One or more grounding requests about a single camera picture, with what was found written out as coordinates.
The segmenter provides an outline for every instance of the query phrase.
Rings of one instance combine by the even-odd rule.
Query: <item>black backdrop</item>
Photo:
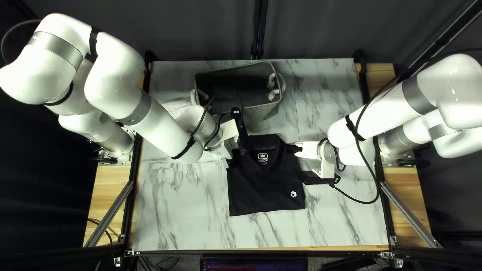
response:
[[[0,0],[0,36],[34,17],[17,1]],[[0,253],[81,247],[95,146],[63,129],[44,106],[22,104],[3,91],[0,116]]]

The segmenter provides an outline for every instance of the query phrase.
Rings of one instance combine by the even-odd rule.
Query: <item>gray basket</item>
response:
[[[280,94],[275,95],[273,101],[269,101],[267,94],[269,93],[269,89],[266,88],[266,93],[263,95],[266,96],[266,103],[259,104],[259,105],[251,105],[244,107],[244,120],[246,122],[259,122],[262,120],[266,120],[274,115],[276,115],[277,106],[281,102],[282,99],[282,90],[281,90],[281,82],[279,79],[279,75],[276,72],[275,68],[273,67],[272,63],[269,61],[259,61],[247,65],[242,66],[235,66],[232,68],[222,68],[222,69],[215,69],[211,70],[207,73],[196,74],[196,102],[200,104],[199,94],[198,94],[198,76],[199,75],[208,75],[212,78],[216,77],[263,77],[266,78],[268,81],[269,76],[275,73],[276,74],[276,85],[280,89]]]

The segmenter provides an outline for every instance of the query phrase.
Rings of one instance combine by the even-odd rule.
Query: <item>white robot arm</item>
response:
[[[371,138],[377,135],[381,154],[393,159],[430,141],[444,158],[481,150],[481,89],[480,64],[468,55],[454,54],[382,93],[368,105],[357,130],[359,139],[365,139],[359,143],[368,163],[375,153]],[[363,107],[330,126],[323,148],[304,149],[296,155],[315,154],[322,164],[324,160],[335,163],[328,155],[333,145],[339,148],[340,163],[365,165],[347,120],[356,123]],[[332,176],[329,170],[324,178]]]
[[[85,79],[84,91],[82,94],[76,91],[76,98],[65,101],[87,53],[96,55],[97,59]],[[97,136],[106,134],[104,130],[113,129],[115,125],[102,117],[102,112],[135,130],[171,157],[180,161],[198,160],[203,152],[202,144],[181,128],[159,102],[137,86],[143,72],[141,55],[124,42],[69,16],[50,14],[40,22],[19,57],[0,69],[0,86],[14,99],[27,104],[61,101],[58,108],[49,108],[61,115],[62,126],[113,152],[128,152],[132,148],[131,141],[122,129],[116,128],[111,135],[115,134],[118,140],[102,144],[100,140],[105,138]],[[79,107],[87,104],[96,108],[85,116],[93,121],[89,128],[83,127],[83,118],[79,117],[87,113]],[[63,115],[73,116],[70,126]]]

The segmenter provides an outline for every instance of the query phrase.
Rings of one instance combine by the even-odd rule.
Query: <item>shirt logo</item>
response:
[[[266,159],[268,159],[268,154],[265,153],[265,152],[258,153],[258,159],[266,160]]]

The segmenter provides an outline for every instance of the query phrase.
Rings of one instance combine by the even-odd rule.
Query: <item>white marble tile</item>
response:
[[[187,98],[195,73],[252,62],[157,62],[150,94],[160,102]],[[287,89],[278,114],[249,123],[249,134],[279,134],[287,143],[320,140],[331,123],[362,105],[351,59],[271,62]],[[327,185],[311,185],[305,186],[305,210],[229,217],[227,175],[219,162],[172,164],[148,142],[142,157],[136,250],[388,243],[379,201],[359,204]],[[315,160],[300,164],[305,170],[320,166]],[[373,198],[375,185],[366,168],[347,166],[339,175],[340,189],[361,200]]]
[[[337,172],[338,188],[348,195],[369,201],[375,196],[375,183],[364,167],[347,166]],[[387,244],[380,200],[356,203],[328,185],[306,185],[306,202],[311,245]]]
[[[134,249],[221,248],[221,162],[142,164]]]
[[[359,89],[352,59],[290,59],[295,89]]]

